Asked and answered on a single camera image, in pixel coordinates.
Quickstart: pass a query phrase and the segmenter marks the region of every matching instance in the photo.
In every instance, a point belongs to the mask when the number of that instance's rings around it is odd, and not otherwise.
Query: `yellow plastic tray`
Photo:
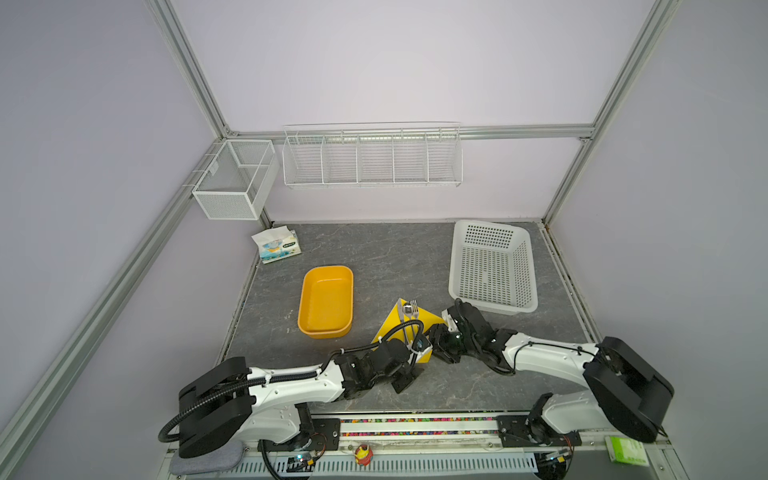
[[[352,328],[354,276],[342,265],[318,266],[304,276],[299,329],[315,339],[345,336]]]

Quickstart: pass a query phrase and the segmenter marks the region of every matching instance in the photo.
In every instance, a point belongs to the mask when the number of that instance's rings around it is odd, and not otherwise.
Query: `fork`
[[[413,308],[413,313],[411,314],[412,320],[418,320],[419,319],[419,305],[416,303],[415,300],[411,300],[409,302],[411,304],[411,307]],[[416,331],[413,328],[413,325],[411,325],[411,334],[413,335],[413,341],[416,341]]]

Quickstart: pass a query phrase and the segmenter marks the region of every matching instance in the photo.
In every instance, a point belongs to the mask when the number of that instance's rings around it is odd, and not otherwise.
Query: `black cable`
[[[520,353],[520,350],[522,350],[526,346],[533,346],[533,345],[545,345],[545,346],[554,346],[559,349],[566,349],[566,350],[572,350],[574,352],[579,353],[588,353],[592,355],[594,358],[596,355],[592,352],[588,352],[585,349],[582,349],[581,347],[578,348],[572,348],[570,346],[563,346],[563,345],[555,345],[554,343],[544,343],[544,342],[528,342],[524,345],[521,345],[519,349],[515,350],[515,356],[512,357],[512,372],[517,372],[517,365],[518,365],[518,353]]]
[[[291,373],[288,375],[275,375],[270,379],[270,383],[291,382],[293,380],[313,379],[316,376],[317,376],[317,373],[314,371],[306,372],[306,373]],[[229,395],[231,393],[235,393],[237,390],[247,389],[257,385],[264,385],[265,383],[266,383],[266,379],[263,377],[260,377],[258,379],[244,380],[242,382],[233,383],[232,385],[226,386],[223,389],[219,390],[218,392],[212,393],[207,397],[203,397],[202,399],[197,400],[195,403],[188,406],[183,411],[179,412],[178,415],[176,415],[168,423],[166,423],[165,426],[160,430],[160,433],[157,434],[157,439],[163,443],[176,442],[179,439],[179,434],[174,433],[173,435],[169,435],[169,432],[173,430],[176,425],[182,423],[184,419],[187,418],[189,415],[192,415],[192,412],[194,412],[195,410],[211,403],[214,400],[218,400],[223,396]]]
[[[362,352],[364,350],[373,350],[377,348],[380,343],[386,342],[387,340],[392,338],[392,335],[395,335],[398,332],[398,330],[404,329],[407,326],[411,326],[411,325],[416,325],[418,327],[416,330],[416,335],[418,335],[424,330],[424,322],[422,322],[421,320],[414,319],[414,320],[409,320],[407,322],[400,323],[399,325],[394,326],[393,328],[390,329],[390,331],[385,333],[380,342],[368,343],[366,345],[361,345],[361,346],[354,346],[349,349],[344,349],[343,352],[341,349],[334,350],[333,352],[330,353],[330,355],[328,355],[328,358],[326,359],[326,361],[323,362],[323,364],[320,367],[320,371],[324,372],[325,369],[328,368],[328,365],[331,363],[331,360],[341,355],[342,353],[352,353],[352,352]]]
[[[392,335],[397,333],[398,330],[406,328],[407,326],[411,326],[411,325],[417,325],[417,327],[419,328],[418,329],[419,333],[424,330],[424,323],[421,320],[409,320],[408,322],[400,323],[398,326],[395,326],[394,328],[392,328],[382,337],[381,341],[385,342],[389,340],[392,337]],[[368,345],[356,346],[351,349],[344,349],[344,352],[360,352],[363,350],[375,349],[377,346],[379,346],[378,343],[370,343]],[[332,353],[328,357],[328,359],[325,361],[325,363],[320,367],[320,372],[325,371],[325,369],[328,368],[328,365],[330,361],[333,359],[333,357],[340,354],[341,354],[341,350],[337,350],[334,353]],[[312,372],[305,372],[305,373],[275,375],[270,379],[270,383],[314,379],[316,377],[317,377],[317,372],[313,370]],[[234,393],[237,390],[247,389],[252,386],[264,385],[264,384],[266,384],[266,379],[263,377],[260,377],[258,379],[244,380],[242,382],[233,383],[232,385],[226,386],[223,389],[219,390],[218,392],[212,393],[209,396],[206,396],[206,397],[203,397],[202,399],[197,400],[195,403],[185,408],[182,412],[179,412],[178,415],[176,415],[168,423],[166,423],[165,426],[160,430],[160,433],[157,434],[157,439],[163,443],[176,442],[179,439],[179,434],[174,433],[171,435],[170,431],[173,430],[176,425],[182,423],[195,410],[211,403],[214,400],[218,400],[223,396]]]
[[[285,480],[279,473],[277,473],[277,470],[272,466],[269,457],[266,456],[266,444],[263,440],[259,440],[259,450],[261,451],[261,458],[264,460],[264,466],[270,475],[272,475],[272,478],[275,480]]]

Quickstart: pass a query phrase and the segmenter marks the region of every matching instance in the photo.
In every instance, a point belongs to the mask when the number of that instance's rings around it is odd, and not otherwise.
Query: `tissue box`
[[[259,257],[262,263],[270,263],[301,253],[296,231],[288,230],[288,227],[270,228],[251,238],[259,246]]]

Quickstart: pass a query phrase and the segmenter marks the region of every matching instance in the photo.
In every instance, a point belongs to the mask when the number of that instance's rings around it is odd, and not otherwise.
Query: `white wall panel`
[[[0,2],[0,429],[213,140],[140,0]]]
[[[766,25],[683,2],[552,227],[602,333],[672,382],[696,480],[766,477]]]
[[[259,230],[192,205],[15,480],[157,476],[157,432],[179,390],[214,366]]]
[[[291,190],[280,174],[266,208],[284,222],[541,218],[579,144],[574,138],[464,141],[458,187]]]
[[[653,0],[177,0],[230,127],[590,123]]]

